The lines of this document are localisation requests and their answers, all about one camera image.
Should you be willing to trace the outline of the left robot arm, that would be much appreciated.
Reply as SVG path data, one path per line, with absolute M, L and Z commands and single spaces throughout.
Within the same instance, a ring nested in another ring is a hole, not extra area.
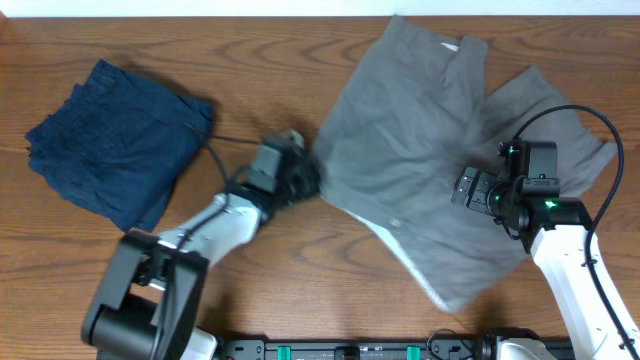
M 158 235 L 132 230 L 116 246 L 81 326 L 81 339 L 120 359 L 180 359 L 195 330 L 209 270 L 248 243 L 273 215 L 318 195 L 311 155 L 279 155 L 275 187 L 229 179 L 223 193 L 181 226 Z

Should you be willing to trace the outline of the grey shorts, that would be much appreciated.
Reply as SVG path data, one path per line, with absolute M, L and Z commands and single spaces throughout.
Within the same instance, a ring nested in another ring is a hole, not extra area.
M 487 44 L 393 18 L 359 62 L 315 140 L 322 197 L 366 224 L 441 310 L 512 273 L 520 243 L 452 200 L 469 166 L 497 172 L 520 134 L 558 147 L 561 192 L 587 191 L 616 155 L 535 67 L 485 89 Z

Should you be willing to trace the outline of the folded navy blue shorts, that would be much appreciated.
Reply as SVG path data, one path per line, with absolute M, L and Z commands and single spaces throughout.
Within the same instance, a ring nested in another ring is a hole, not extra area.
M 121 231 L 150 232 L 214 117 L 210 103 L 101 60 L 26 134 L 29 166 L 65 200 Z

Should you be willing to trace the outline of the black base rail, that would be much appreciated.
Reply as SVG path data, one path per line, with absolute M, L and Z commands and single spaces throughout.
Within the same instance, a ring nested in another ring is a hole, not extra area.
M 473 337 L 438 329 L 429 337 L 393 340 L 220 339 L 215 360 L 560 359 L 575 357 L 569 340 L 541 338 L 526 328 L 498 328 Z

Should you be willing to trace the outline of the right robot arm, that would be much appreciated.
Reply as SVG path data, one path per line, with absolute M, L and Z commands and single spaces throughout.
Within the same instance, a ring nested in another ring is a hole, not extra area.
M 502 170 L 467 167 L 453 203 L 492 217 L 549 284 L 578 359 L 636 359 L 639 329 L 613 284 L 582 201 L 563 197 L 553 142 L 500 145 Z

